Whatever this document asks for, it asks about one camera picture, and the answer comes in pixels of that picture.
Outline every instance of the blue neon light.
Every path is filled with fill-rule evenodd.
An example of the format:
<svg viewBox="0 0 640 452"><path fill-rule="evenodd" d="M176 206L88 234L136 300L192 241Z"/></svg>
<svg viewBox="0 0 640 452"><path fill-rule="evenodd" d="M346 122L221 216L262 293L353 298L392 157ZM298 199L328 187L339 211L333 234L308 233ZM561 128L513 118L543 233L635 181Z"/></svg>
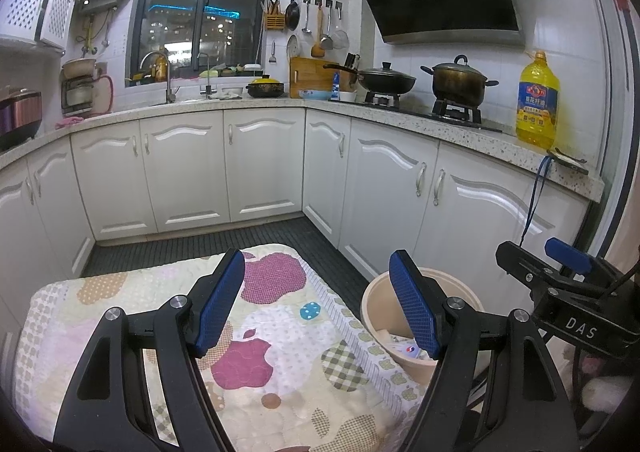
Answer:
<svg viewBox="0 0 640 452"><path fill-rule="evenodd" d="M177 9L178 11L193 11L193 7L180 7L180 6L166 6L161 4L155 4L149 8L151 11L154 8L162 8L162 9ZM228 11L226 9L222 9L220 7L213 6L204 6L204 12L209 15L216 15L225 18L240 18L240 13L238 11Z"/></svg>

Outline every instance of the beige trash bin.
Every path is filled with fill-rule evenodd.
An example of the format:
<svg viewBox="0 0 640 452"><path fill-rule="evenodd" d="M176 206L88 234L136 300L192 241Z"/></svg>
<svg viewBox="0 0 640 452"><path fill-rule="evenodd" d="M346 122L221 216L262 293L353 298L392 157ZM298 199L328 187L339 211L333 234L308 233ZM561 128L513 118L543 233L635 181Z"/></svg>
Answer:
<svg viewBox="0 0 640 452"><path fill-rule="evenodd" d="M420 272L425 276L436 279L442 290L449 297L456 296L462 298L476 311L483 311L479 298L465 284L457 278L448 275L436 269L419 268ZM428 384L431 376L436 368L435 360L419 360L418 358L408 358L401 355L395 350L389 348L386 342L381 341L378 331L386 329L393 335L400 337L413 338L411 328L409 327L402 307L396 297L396 292L391 285L389 273L373 279L369 287L362 297L362 305L360 307L362 314L362 323L376 339L376 341L385 348L386 352L406 371L406 373L419 384ZM490 352L480 352L478 354L478 362L476 363L476 374L481 372L488 364Z"/></svg>

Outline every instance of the dark gray floor mat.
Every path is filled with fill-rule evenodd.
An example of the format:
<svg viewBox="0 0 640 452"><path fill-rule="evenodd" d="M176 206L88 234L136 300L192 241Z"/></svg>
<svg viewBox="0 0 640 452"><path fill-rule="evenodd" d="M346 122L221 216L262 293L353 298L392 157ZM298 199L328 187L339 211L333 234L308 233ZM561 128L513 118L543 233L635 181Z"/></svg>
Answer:
<svg viewBox="0 0 640 452"><path fill-rule="evenodd" d="M369 282L335 249L306 217L230 229L166 241L94 247L83 276L118 273L159 266L188 258L223 253L259 244L286 244L294 248L319 276L360 317L360 302Z"/></svg>

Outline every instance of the blue gripper pad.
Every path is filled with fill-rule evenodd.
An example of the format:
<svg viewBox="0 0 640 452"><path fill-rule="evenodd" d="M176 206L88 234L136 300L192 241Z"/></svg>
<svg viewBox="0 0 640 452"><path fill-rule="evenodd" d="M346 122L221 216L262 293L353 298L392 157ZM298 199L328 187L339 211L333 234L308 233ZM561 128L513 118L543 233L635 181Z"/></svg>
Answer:
<svg viewBox="0 0 640 452"><path fill-rule="evenodd" d="M207 351L215 347L220 339L226 319L244 280L242 252L236 250L232 255L227 252L210 276L215 280L216 275L219 275L220 278L218 278L209 299L206 300L200 312L200 329L194 345L196 358L202 358L206 355Z"/></svg>
<svg viewBox="0 0 640 452"><path fill-rule="evenodd" d="M431 358L439 359L441 347L436 337L435 317L416 284L426 278L405 250L395 251L389 258L389 278L418 347Z"/></svg>
<svg viewBox="0 0 640 452"><path fill-rule="evenodd" d="M552 237L546 241L545 253L556 262L574 270L578 275L591 273L591 257L560 239Z"/></svg>

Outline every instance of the wooden cutting board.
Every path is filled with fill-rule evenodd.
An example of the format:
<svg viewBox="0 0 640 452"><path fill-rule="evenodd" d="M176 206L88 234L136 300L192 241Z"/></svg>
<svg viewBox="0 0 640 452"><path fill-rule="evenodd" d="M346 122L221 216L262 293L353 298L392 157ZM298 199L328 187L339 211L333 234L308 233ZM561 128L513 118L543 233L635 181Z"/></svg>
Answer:
<svg viewBox="0 0 640 452"><path fill-rule="evenodd" d="M296 56L289 60L289 95L299 98L301 90L331 90L334 84L335 69L323 69L328 60L302 58ZM340 71L340 90L356 90L356 76L344 70Z"/></svg>

